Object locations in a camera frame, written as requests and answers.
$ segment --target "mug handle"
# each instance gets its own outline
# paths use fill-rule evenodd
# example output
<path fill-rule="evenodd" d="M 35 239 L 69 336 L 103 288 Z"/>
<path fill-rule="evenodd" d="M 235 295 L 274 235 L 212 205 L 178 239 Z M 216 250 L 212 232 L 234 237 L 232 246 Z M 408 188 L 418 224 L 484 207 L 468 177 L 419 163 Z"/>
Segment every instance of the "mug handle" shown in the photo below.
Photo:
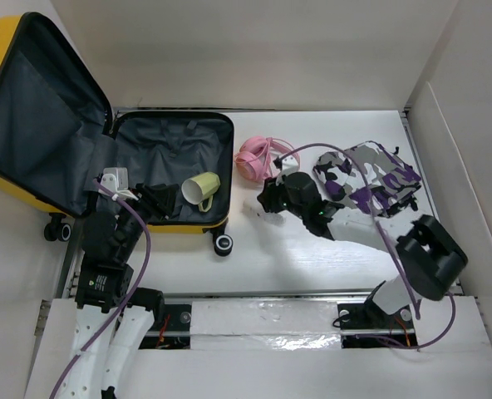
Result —
<path fill-rule="evenodd" d="M 200 212 L 207 212 L 208 210 L 211 209 L 211 206 L 213 205 L 213 196 L 211 195 L 207 200 L 208 203 L 205 207 L 204 207 L 204 201 L 198 204 L 198 209 Z"/>

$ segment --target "white plastic part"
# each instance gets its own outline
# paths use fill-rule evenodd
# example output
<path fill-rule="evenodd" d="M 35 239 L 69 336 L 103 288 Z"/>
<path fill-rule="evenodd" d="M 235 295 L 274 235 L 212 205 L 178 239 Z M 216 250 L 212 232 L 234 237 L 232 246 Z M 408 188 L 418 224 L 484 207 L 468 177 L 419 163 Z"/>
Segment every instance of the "white plastic part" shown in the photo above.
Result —
<path fill-rule="evenodd" d="M 80 352 L 81 347 L 101 327 L 115 309 L 102 313 L 97 306 L 84 306 L 76 310 L 76 330 L 72 342 L 71 358 Z M 101 382 L 106 363 L 108 346 L 115 323 L 81 353 L 58 391 L 58 399 L 95 399 L 101 397 Z"/>
<path fill-rule="evenodd" d="M 101 389 L 115 388 L 117 399 L 122 399 L 122 387 L 139 345 L 154 324 L 154 313 L 140 306 L 124 310 L 122 323 L 107 353 Z"/>
<path fill-rule="evenodd" d="M 371 216 L 363 214 L 359 209 L 343 208 L 338 210 L 327 227 L 336 241 L 352 241 L 380 251 L 386 251 L 385 243 L 377 233 Z"/>
<path fill-rule="evenodd" d="M 386 224 L 389 224 L 391 228 L 394 226 L 391 219 L 381 221 L 381 225 Z M 412 227 L 410 224 L 403 226 L 395 223 L 395 225 L 396 237 L 408 233 Z M 363 214 L 359 209 L 343 208 L 338 210 L 327 227 L 335 240 L 352 241 L 380 251 L 386 251 L 385 243 L 377 232 L 371 216 Z M 385 233 L 390 238 L 392 230 L 388 230 L 390 230 L 389 233 L 386 233 L 386 230 Z M 416 300 L 421 299 L 421 295 L 416 291 L 414 295 Z M 384 283 L 373 297 L 373 302 L 386 314 L 394 314 L 400 308 L 409 304 L 411 299 L 401 276 L 398 275 L 396 278 Z"/>
<path fill-rule="evenodd" d="M 128 169 L 126 168 L 105 168 L 100 184 L 120 196 L 123 200 L 139 199 L 128 190 Z"/>
<path fill-rule="evenodd" d="M 282 214 L 269 214 L 264 212 L 263 206 L 256 197 L 248 197 L 243 202 L 243 212 L 249 216 L 259 218 L 274 226 L 283 226 L 285 217 Z"/>
<path fill-rule="evenodd" d="M 401 319 L 404 321 L 404 322 L 410 322 L 410 320 L 412 320 L 412 313 L 410 310 L 408 309 L 402 309 L 400 312 L 399 312 L 399 315 L 401 316 Z"/>
<path fill-rule="evenodd" d="M 276 185 L 280 185 L 283 181 L 283 176 L 299 171 L 299 163 L 292 155 L 281 161 L 281 172 L 276 179 Z"/>
<path fill-rule="evenodd" d="M 416 301 L 422 298 L 419 293 L 414 290 L 413 292 Z M 406 291 L 403 279 L 398 275 L 396 278 L 382 284 L 373 296 L 373 302 L 384 313 L 394 314 L 399 309 L 411 303 L 411 298 L 409 297 L 409 293 Z"/>

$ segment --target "headphone ear cup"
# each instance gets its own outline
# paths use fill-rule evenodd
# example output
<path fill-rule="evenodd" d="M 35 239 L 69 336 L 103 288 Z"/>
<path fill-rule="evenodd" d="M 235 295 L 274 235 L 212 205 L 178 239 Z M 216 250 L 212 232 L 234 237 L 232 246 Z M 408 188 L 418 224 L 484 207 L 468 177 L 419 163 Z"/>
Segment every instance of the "headphone ear cup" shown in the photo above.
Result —
<path fill-rule="evenodd" d="M 245 179 L 259 181 L 265 175 L 265 164 L 254 154 L 241 151 L 235 156 L 237 170 Z"/>
<path fill-rule="evenodd" d="M 264 137 L 256 135 L 247 139 L 244 144 L 242 144 L 239 151 L 247 151 L 254 155 L 259 155 L 266 145 L 268 145 L 268 141 Z"/>

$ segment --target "yellow suitcase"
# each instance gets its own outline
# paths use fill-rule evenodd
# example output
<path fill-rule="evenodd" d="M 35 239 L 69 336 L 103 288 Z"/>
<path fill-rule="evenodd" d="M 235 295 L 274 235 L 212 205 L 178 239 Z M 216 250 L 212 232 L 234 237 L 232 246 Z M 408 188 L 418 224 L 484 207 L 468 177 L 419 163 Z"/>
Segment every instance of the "yellow suitcase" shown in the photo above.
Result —
<path fill-rule="evenodd" d="M 130 186 L 178 184 L 205 171 L 221 186 L 207 213 L 176 198 L 160 232 L 224 233 L 229 213 L 234 126 L 224 115 L 134 111 L 114 115 L 101 88 L 47 17 L 0 19 L 0 189 L 52 213 L 85 217 L 106 167 L 127 167 Z"/>

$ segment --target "camouflage cloth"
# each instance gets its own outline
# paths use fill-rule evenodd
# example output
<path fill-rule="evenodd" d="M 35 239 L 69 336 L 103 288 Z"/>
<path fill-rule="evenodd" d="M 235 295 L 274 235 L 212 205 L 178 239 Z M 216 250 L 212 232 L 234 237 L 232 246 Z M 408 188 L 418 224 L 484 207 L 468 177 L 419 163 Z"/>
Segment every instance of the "camouflage cloth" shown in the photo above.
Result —
<path fill-rule="evenodd" d="M 412 166 L 375 141 L 366 141 L 347 152 L 366 172 L 377 214 L 388 217 L 409 204 L 416 207 L 413 194 L 421 187 L 421 177 Z M 313 169 L 334 202 L 370 214 L 361 174 L 346 156 L 327 152 Z"/>

